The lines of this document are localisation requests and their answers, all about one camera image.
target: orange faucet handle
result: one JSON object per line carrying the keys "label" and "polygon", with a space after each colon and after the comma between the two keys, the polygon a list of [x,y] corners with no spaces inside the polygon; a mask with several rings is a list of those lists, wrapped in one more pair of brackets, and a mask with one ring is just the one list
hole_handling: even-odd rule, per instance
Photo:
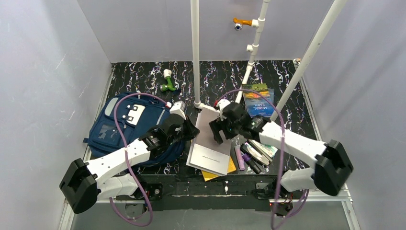
{"label": "orange faucet handle", "polygon": [[252,20],[247,21],[247,20],[240,20],[240,19],[234,18],[234,19],[233,19],[233,22],[234,22],[234,23],[241,23],[241,24],[243,24],[243,25],[249,25],[249,26],[252,25]]}

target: notebook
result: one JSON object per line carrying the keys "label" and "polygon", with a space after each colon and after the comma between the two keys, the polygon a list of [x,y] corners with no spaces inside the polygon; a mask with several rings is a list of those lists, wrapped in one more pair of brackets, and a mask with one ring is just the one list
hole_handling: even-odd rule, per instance
{"label": "notebook", "polygon": [[[230,157],[230,161],[228,162],[228,170],[227,173],[232,173],[235,172],[237,170],[236,166],[234,165],[233,159],[231,159]],[[203,175],[203,179],[204,181],[210,181],[214,178],[220,177],[219,175],[210,173],[210,172],[206,172],[202,170],[202,175]]]}
{"label": "notebook", "polygon": [[215,120],[218,116],[219,113],[206,108],[203,108],[197,116],[196,127],[200,130],[200,133],[192,142],[186,165],[225,176],[230,161],[231,140],[227,140],[223,132],[220,132],[224,141],[222,144],[218,144],[214,140],[209,122]]}

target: yellow notebook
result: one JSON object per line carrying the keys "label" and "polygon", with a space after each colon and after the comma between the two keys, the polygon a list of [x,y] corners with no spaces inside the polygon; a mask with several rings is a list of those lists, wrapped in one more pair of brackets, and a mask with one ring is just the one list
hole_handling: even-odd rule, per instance
{"label": "yellow notebook", "polygon": [[[230,157],[230,161],[228,162],[227,173],[232,173],[235,170],[237,170],[237,168],[234,165],[233,159],[231,159],[231,157]],[[219,177],[219,175],[216,175],[216,174],[213,174],[213,173],[210,173],[210,172],[206,172],[206,171],[203,171],[203,170],[202,170],[202,174],[203,174],[204,181],[210,181],[210,180],[212,180],[214,178]]]}

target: green toy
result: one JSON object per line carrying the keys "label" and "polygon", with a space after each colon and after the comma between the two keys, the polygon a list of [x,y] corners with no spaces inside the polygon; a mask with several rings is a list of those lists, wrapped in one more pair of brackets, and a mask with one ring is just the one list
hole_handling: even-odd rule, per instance
{"label": "green toy", "polygon": [[167,90],[170,90],[170,91],[176,90],[176,88],[173,87],[172,81],[170,80],[171,74],[172,74],[172,71],[170,71],[169,69],[164,70],[164,77],[165,77],[166,81],[168,82],[168,84],[159,86],[159,88],[161,89],[162,92],[165,92]]}

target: vertical white pole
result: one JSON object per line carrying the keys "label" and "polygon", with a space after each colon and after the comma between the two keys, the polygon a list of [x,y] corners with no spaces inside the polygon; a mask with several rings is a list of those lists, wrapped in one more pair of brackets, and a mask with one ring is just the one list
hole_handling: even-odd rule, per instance
{"label": "vertical white pole", "polygon": [[194,106],[200,105],[199,0],[191,0]]}
{"label": "vertical white pole", "polygon": [[[285,92],[283,93],[281,99],[278,102],[278,105],[276,106],[276,108],[279,111],[281,111],[283,109],[286,102],[290,98],[293,90],[296,88],[297,83],[300,81],[307,66],[309,66],[310,61],[315,56],[316,51],[320,47],[320,44],[323,42],[328,31],[330,30],[334,21],[337,19],[338,14],[340,14],[340,12],[346,2],[347,2],[347,0],[334,0],[333,4],[330,7],[330,10],[327,12],[326,17],[324,18],[323,22],[321,23],[320,28],[318,29],[315,37],[313,38],[312,42],[310,43],[309,48],[307,49],[306,53],[304,54],[299,67],[297,68],[296,72],[294,73],[292,79],[289,82],[288,87],[286,87]],[[271,116],[271,120],[275,121],[277,117],[278,117],[278,114],[276,114],[276,112],[274,111]]]}
{"label": "vertical white pole", "polygon": [[[270,2],[270,0],[263,0],[263,2],[262,2],[261,13],[259,14],[259,18],[258,18],[259,26],[255,32],[254,43],[252,43],[252,52],[251,52],[251,55],[249,56],[249,61],[247,64],[247,69],[245,70],[244,78],[242,79],[242,84],[247,83],[249,74],[251,73],[252,68],[254,66],[254,58],[257,55],[258,46],[259,46],[259,38],[261,38],[261,33],[262,33],[262,30],[264,29],[265,16],[266,16],[269,2]],[[235,102],[240,103],[241,98],[242,98],[242,92],[238,92]]]}

